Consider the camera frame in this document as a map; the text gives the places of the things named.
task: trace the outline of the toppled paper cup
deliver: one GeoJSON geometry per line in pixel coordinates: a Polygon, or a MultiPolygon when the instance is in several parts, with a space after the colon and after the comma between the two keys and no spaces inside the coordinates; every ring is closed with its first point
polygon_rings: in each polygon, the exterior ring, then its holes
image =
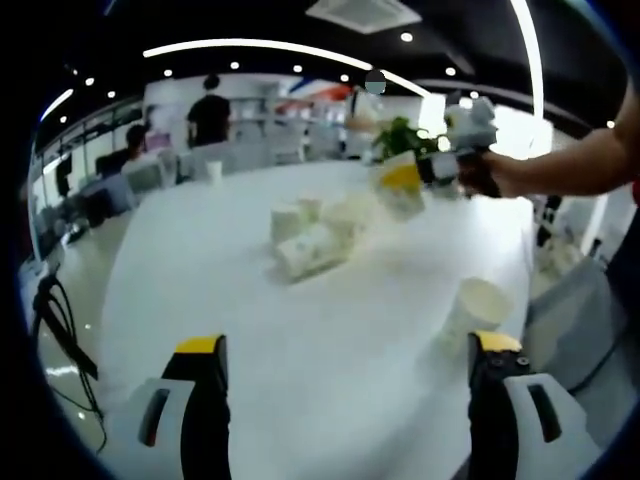
{"type": "Polygon", "coordinates": [[[300,205],[279,205],[271,209],[271,244],[300,235],[307,228],[307,219],[300,205]]]}
{"type": "Polygon", "coordinates": [[[323,224],[315,224],[275,250],[278,267],[289,280],[298,280],[347,259],[349,251],[340,237],[323,224]]]}

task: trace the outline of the ceiling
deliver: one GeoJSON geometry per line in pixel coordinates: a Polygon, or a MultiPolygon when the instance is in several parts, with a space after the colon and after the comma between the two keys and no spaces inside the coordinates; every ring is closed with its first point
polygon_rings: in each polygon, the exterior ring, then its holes
{"type": "MultiPolygon", "coordinates": [[[[104,107],[111,101],[106,97],[108,90],[118,92],[115,100],[141,93],[145,83],[161,79],[166,68],[184,77],[231,72],[230,62],[238,61],[241,68],[236,73],[291,74],[292,65],[299,63],[306,76],[338,81],[347,73],[353,82],[364,83],[362,70],[269,49],[203,48],[142,57],[145,49],[188,40],[257,38],[299,43],[349,55],[410,80],[452,80],[445,69],[453,66],[456,81],[518,92],[525,99],[531,95],[525,46],[508,0],[403,0],[420,13],[423,22],[371,35],[305,16],[315,0],[115,0],[107,17],[103,12],[111,0],[56,3],[65,6],[48,5],[40,17],[60,28],[53,35],[51,27],[43,27],[33,51],[37,91],[30,106],[34,121],[61,92],[74,88],[75,93],[42,123],[40,145],[64,128],[58,122],[60,115],[73,123],[104,107]],[[403,31],[413,34],[413,42],[400,40],[403,31]],[[89,76],[96,79],[92,87],[83,84],[89,76]]],[[[528,3],[540,44],[545,100],[582,122],[563,118],[558,109],[547,116],[576,135],[584,133],[586,126],[604,125],[615,116],[624,92],[626,74],[621,62],[564,1],[528,3]]],[[[388,92],[414,95],[402,88],[388,92]]],[[[529,108],[522,99],[496,100],[529,108]]]]}

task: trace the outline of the air conditioner vent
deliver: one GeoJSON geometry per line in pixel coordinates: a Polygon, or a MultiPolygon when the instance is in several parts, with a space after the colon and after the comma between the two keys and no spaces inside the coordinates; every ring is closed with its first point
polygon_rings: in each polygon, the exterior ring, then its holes
{"type": "Polygon", "coordinates": [[[422,20],[398,0],[320,0],[306,13],[365,35],[422,20]]]}

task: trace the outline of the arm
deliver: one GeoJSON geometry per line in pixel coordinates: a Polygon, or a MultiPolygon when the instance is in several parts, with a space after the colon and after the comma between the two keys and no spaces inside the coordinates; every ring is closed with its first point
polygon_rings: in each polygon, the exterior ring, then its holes
{"type": "Polygon", "coordinates": [[[520,195],[598,195],[632,181],[640,174],[640,101],[631,83],[614,128],[520,166],[520,195]]]}

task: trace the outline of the person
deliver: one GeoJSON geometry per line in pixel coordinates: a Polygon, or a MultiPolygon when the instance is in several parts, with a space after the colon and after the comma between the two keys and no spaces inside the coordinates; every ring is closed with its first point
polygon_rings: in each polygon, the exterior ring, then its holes
{"type": "Polygon", "coordinates": [[[187,115],[191,148],[227,140],[231,106],[229,100],[213,93],[219,85],[218,75],[209,75],[203,84],[206,95],[193,104],[187,115]]]}
{"type": "Polygon", "coordinates": [[[125,163],[135,160],[145,150],[145,135],[147,129],[144,125],[133,125],[127,130],[127,146],[121,150],[100,157],[96,160],[96,173],[103,177],[109,177],[120,173],[125,163]]]}
{"type": "MultiPolygon", "coordinates": [[[[630,82],[613,128],[598,129],[574,145],[520,161],[487,152],[483,163],[502,197],[599,195],[640,175],[640,100],[630,82]]],[[[470,194],[484,194],[473,165],[461,165],[459,180],[470,194]]]]}

